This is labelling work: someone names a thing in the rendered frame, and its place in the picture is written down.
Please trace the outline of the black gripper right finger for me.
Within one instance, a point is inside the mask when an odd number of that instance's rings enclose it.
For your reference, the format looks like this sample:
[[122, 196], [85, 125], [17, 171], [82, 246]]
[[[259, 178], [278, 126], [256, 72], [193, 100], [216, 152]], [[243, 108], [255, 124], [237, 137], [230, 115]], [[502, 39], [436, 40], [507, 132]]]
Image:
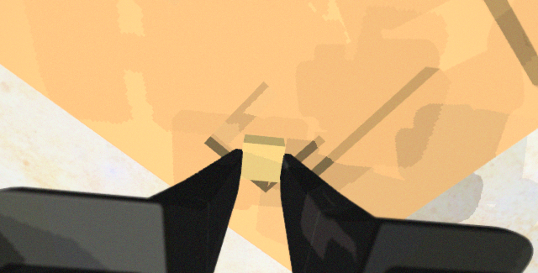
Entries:
[[494, 226], [378, 218], [291, 154], [280, 174], [292, 273], [384, 273], [393, 266], [523, 273], [523, 235]]

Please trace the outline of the pale yellow block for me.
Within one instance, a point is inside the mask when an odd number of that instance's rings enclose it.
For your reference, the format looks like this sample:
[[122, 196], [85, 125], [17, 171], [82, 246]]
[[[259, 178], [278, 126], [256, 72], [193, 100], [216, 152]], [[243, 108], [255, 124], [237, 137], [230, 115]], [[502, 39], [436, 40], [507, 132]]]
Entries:
[[240, 179], [280, 182], [284, 138], [245, 134]]

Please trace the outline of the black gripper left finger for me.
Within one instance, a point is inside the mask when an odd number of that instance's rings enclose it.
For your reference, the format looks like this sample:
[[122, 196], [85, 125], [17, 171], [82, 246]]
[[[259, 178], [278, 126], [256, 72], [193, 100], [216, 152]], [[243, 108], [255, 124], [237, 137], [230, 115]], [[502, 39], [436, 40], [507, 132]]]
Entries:
[[151, 197], [0, 189], [0, 269], [214, 273], [240, 186], [234, 149]]

